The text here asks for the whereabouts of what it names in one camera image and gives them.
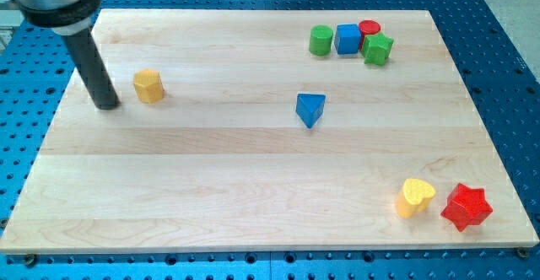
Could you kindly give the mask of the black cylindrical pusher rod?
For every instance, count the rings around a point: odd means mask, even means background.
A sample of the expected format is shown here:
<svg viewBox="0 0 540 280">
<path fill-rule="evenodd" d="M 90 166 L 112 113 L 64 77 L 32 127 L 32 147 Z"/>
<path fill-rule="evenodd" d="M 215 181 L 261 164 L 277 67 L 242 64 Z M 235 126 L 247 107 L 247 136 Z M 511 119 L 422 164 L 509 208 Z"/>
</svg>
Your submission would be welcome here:
<svg viewBox="0 0 540 280">
<path fill-rule="evenodd" d="M 90 29 L 82 29 L 73 35 L 63 35 L 62 40 L 94 105 L 100 110 L 115 109 L 120 100 Z"/>
</svg>

